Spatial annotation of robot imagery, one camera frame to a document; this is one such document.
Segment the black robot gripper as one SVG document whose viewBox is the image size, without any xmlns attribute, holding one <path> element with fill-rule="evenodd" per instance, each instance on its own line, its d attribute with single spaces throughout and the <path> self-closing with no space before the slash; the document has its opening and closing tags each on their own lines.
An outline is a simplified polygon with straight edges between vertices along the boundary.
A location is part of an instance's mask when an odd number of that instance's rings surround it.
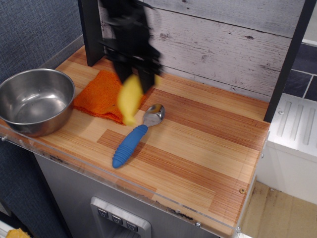
<svg viewBox="0 0 317 238">
<path fill-rule="evenodd" d="M 114 37 L 100 41 L 121 84 L 134 74 L 137 68 L 143 94 L 155 85 L 155 77 L 161 73 L 160 52 L 150 44 L 150 27 L 145 7 L 140 0 L 103 0 L 107 11 L 107 24 Z"/>
</svg>

